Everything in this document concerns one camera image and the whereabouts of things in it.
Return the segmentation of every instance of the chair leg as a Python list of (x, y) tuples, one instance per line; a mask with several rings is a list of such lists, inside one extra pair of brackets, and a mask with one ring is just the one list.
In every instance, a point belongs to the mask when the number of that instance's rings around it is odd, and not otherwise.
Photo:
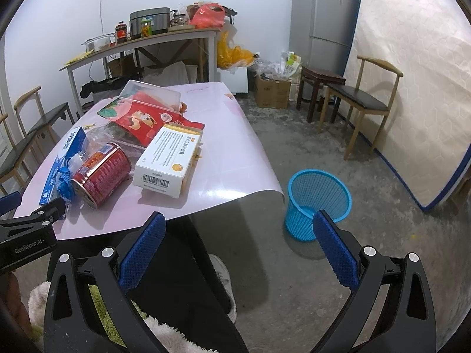
[(41, 143), (38, 141), (38, 137), (39, 137), (39, 135), (36, 137), (35, 143), (36, 143), (36, 146), (38, 146), (39, 152), (42, 155), (42, 160), (44, 160), (44, 159), (46, 159), (46, 155), (44, 154), (44, 150), (41, 147)]
[(56, 138), (56, 136), (54, 135), (54, 132), (52, 130), (52, 126), (48, 126), (48, 133), (49, 135), (51, 136), (51, 139), (52, 141), (54, 142), (54, 144), (57, 144), (57, 142), (59, 142), (59, 140)]
[(24, 182), (23, 178), (21, 177), (20, 173), (17, 169), (13, 170), (13, 175), (15, 175), (16, 180), (20, 183), (20, 186), (26, 188), (26, 183)]
[(31, 179), (32, 178), (32, 175), (31, 175), (31, 172), (30, 170), (28, 170), (28, 167), (26, 166), (25, 162), (21, 162), (21, 166), (24, 168), (24, 170), (26, 171), (26, 175), (28, 175), (28, 177)]
[(339, 97), (336, 97), (334, 110), (332, 111), (332, 116), (330, 117), (330, 123), (335, 122), (335, 118), (337, 117), (337, 113), (339, 112), (340, 102), (341, 102), (341, 99)]
[(350, 139), (350, 143), (347, 146), (347, 149), (345, 150), (345, 154), (343, 155), (343, 160), (347, 160), (350, 152), (352, 151), (353, 145), (355, 144), (355, 141), (356, 141), (356, 137), (360, 131), (360, 126), (361, 126), (361, 122), (363, 121), (363, 117), (364, 117), (364, 111), (361, 111), (358, 117), (358, 120), (355, 123), (355, 130), (353, 130), (353, 135), (352, 135), (352, 138)]
[(326, 117), (327, 106), (329, 105), (330, 99), (330, 88), (326, 90), (326, 98), (324, 99), (324, 104), (322, 105), (321, 118), (319, 118), (319, 125), (317, 126), (317, 132), (321, 132), (322, 123), (324, 123), (324, 118)]
[(296, 110), (301, 110), (302, 89), (304, 89), (304, 78), (301, 76), (301, 81), (299, 82), (298, 100), (296, 101)]
[(312, 122), (312, 116), (314, 115), (314, 106), (316, 105), (317, 101), (317, 94), (319, 93), (320, 82), (315, 81), (314, 86), (312, 86), (312, 95), (311, 95), (311, 102), (309, 102), (309, 109), (308, 109), (308, 123)]
[(373, 153), (375, 147), (376, 147), (376, 142), (378, 142), (378, 139), (380, 137), (380, 134), (381, 132), (383, 131), (383, 128), (384, 128), (384, 125), (386, 124), (386, 120), (388, 119), (388, 116), (385, 115), (383, 117), (383, 120), (381, 121), (381, 124), (380, 124), (380, 128), (378, 129), (378, 132), (376, 133), (375, 137), (374, 137), (374, 140), (373, 140), (373, 143), (371, 144), (371, 148), (370, 148), (370, 154)]
[(350, 117), (352, 116), (353, 106), (350, 106), (349, 113), (347, 114), (347, 118), (345, 118), (345, 123), (343, 124), (343, 129), (346, 130), (347, 126), (350, 122)]
[(65, 109), (67, 110), (67, 114), (69, 115), (69, 119), (72, 122), (72, 125), (75, 125), (74, 117), (72, 116), (72, 113), (70, 112), (70, 109), (69, 109), (69, 104), (65, 106)]
[(3, 187), (3, 184), (0, 184), (0, 190), (3, 192), (3, 195), (8, 195), (8, 192), (6, 191), (5, 187)]
[(38, 166), (41, 165), (41, 161), (39, 161), (38, 154), (36, 154), (36, 150), (34, 149), (34, 144), (31, 146), (31, 154)]

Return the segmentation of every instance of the food packaging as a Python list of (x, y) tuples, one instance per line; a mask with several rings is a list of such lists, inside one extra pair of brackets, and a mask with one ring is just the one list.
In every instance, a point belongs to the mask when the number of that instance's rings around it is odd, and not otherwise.
[(63, 146), (59, 149), (56, 159), (52, 164), (51, 171), (46, 179), (42, 190), (39, 205), (49, 203), (51, 200), (59, 196), (57, 192), (56, 175), (60, 168), (69, 167), (70, 159), (78, 153), (85, 152), (87, 149), (87, 136), (82, 127), (75, 127), (70, 130), (65, 138)]
[(203, 123), (189, 121), (179, 113), (180, 93), (177, 91), (132, 82), (138, 89), (130, 89), (128, 93), (124, 87), (120, 98), (102, 108), (98, 115), (121, 126), (136, 137), (141, 145), (149, 146), (162, 126), (170, 123), (201, 130), (204, 128)]
[(164, 125), (137, 161), (133, 185), (180, 197), (201, 135), (199, 129)]

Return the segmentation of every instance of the label sticker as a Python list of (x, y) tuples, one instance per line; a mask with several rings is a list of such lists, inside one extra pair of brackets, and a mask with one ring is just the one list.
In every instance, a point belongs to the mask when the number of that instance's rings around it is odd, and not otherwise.
[(144, 17), (142, 21), (150, 21), (150, 26), (154, 25), (154, 17)]

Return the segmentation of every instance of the pink tablecloth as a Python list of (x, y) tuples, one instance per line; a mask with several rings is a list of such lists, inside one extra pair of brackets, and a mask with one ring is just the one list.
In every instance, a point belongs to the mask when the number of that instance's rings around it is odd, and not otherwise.
[[(190, 183), (174, 199), (125, 181), (99, 209), (73, 202), (64, 220), (54, 223), (57, 239), (83, 238), (140, 227), (153, 211), (167, 219), (192, 214), (246, 195), (273, 190), (283, 193), (257, 135), (253, 132), (229, 89), (218, 82), (173, 86), (188, 105), (185, 117), (206, 125)], [(104, 124), (96, 112), (111, 100), (103, 100), (77, 125)], [(34, 174), (15, 217), (29, 215), (38, 207), (44, 182), (64, 138)]]

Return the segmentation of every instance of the white box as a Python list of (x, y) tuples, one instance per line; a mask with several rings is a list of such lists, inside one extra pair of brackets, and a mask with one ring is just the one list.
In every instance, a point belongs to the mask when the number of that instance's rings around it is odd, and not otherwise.
[(178, 198), (200, 139), (200, 130), (164, 125), (137, 161), (133, 185)]
[(232, 94), (248, 93), (247, 68), (236, 68), (236, 73), (218, 68), (216, 80), (224, 82)]

